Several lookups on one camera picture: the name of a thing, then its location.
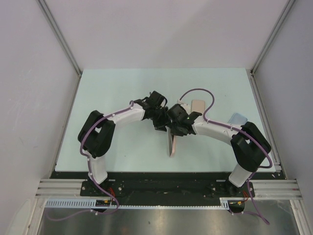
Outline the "phone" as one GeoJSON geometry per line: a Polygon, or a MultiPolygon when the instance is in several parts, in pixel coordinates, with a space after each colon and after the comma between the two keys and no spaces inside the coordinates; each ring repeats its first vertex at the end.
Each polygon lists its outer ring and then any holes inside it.
{"type": "Polygon", "coordinates": [[[234,113],[231,116],[231,118],[228,121],[228,123],[235,124],[235,125],[244,125],[244,124],[247,123],[247,121],[248,121],[248,119],[245,116],[243,116],[243,115],[241,115],[239,113],[234,113]]]}
{"type": "Polygon", "coordinates": [[[174,155],[175,155],[176,145],[177,145],[177,136],[172,135],[172,137],[173,137],[173,154],[172,154],[171,158],[174,157],[174,155]]]}

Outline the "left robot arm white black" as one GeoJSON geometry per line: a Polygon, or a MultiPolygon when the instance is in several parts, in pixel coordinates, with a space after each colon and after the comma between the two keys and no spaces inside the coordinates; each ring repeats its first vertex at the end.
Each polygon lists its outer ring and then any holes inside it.
{"type": "Polygon", "coordinates": [[[104,155],[108,152],[117,127],[149,119],[154,129],[166,132],[170,120],[166,115],[167,99],[153,91],[143,99],[131,100],[129,106],[109,115],[94,110],[88,116],[78,135],[80,154],[87,157],[88,175],[93,181],[91,190],[96,195],[104,195],[108,190],[108,177],[104,155]]]}

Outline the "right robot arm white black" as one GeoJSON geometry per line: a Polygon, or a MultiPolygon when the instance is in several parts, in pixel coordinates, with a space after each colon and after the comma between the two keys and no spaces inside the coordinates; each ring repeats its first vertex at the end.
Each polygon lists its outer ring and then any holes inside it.
{"type": "Polygon", "coordinates": [[[243,184],[261,168],[265,158],[269,157],[271,145],[252,122],[234,125],[208,120],[199,112],[187,113],[180,104],[175,104],[167,111],[171,134],[175,136],[201,135],[214,138],[230,145],[237,164],[228,177],[225,190],[230,196],[238,196],[243,191],[243,184]]]}

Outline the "gold pink smartphone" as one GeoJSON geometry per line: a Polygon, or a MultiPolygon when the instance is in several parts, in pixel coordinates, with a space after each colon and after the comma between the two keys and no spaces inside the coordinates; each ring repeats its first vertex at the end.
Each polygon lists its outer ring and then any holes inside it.
{"type": "Polygon", "coordinates": [[[199,99],[193,99],[191,102],[191,112],[197,112],[203,114],[205,111],[205,101],[199,99]]]}

